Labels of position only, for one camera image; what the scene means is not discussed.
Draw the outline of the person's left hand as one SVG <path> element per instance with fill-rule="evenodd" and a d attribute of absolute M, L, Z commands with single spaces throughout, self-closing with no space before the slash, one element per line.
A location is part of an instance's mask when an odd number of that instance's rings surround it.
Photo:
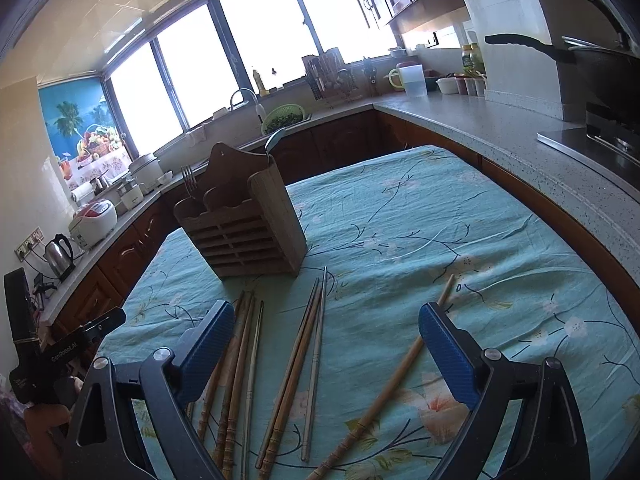
<path fill-rule="evenodd" d="M 64 404 L 37 404 L 26 408 L 24 422 L 32 445 L 32 458 L 52 478 L 62 477 L 62 451 L 52 437 L 52 429 L 70 422 Z"/>

